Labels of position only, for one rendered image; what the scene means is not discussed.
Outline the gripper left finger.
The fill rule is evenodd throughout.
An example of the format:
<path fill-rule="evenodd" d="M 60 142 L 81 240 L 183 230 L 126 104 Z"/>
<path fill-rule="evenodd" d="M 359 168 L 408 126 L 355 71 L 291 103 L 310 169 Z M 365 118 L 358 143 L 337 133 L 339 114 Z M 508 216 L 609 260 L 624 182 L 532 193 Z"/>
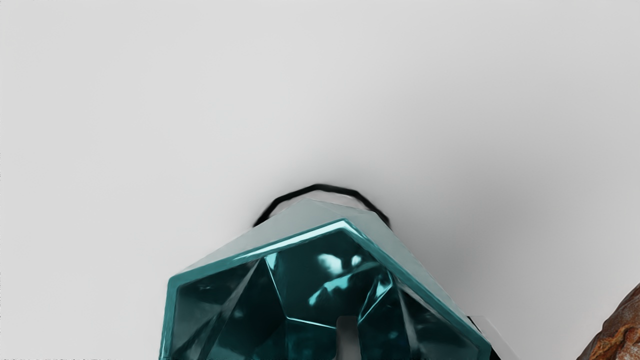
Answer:
<path fill-rule="evenodd" d="M 355 316 L 337 319 L 335 360 L 362 360 L 358 318 Z"/>

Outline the rusty brown lumpy object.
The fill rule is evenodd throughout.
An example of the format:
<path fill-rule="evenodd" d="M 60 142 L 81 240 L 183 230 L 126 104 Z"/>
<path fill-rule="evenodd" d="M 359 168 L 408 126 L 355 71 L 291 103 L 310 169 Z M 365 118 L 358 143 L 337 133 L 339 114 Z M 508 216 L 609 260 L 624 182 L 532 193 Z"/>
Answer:
<path fill-rule="evenodd" d="M 640 283 L 603 322 L 576 360 L 640 360 Z"/>

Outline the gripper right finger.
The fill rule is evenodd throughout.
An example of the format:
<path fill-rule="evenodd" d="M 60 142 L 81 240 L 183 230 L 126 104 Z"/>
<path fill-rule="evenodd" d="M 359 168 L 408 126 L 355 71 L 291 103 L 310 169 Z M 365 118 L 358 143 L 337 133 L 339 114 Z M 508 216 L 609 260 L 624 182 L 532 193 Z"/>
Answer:
<path fill-rule="evenodd" d="M 489 360 L 508 360 L 508 343 L 486 316 L 468 316 L 491 346 Z"/>

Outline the teal faceted mug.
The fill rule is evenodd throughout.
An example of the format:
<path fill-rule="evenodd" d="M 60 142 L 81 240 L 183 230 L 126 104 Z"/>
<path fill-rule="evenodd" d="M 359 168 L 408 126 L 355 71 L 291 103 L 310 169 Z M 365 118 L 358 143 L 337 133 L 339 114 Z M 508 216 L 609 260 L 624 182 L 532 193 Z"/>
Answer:
<path fill-rule="evenodd" d="M 158 360 L 490 360 L 491 344 L 382 219 L 302 199 L 169 278 Z"/>

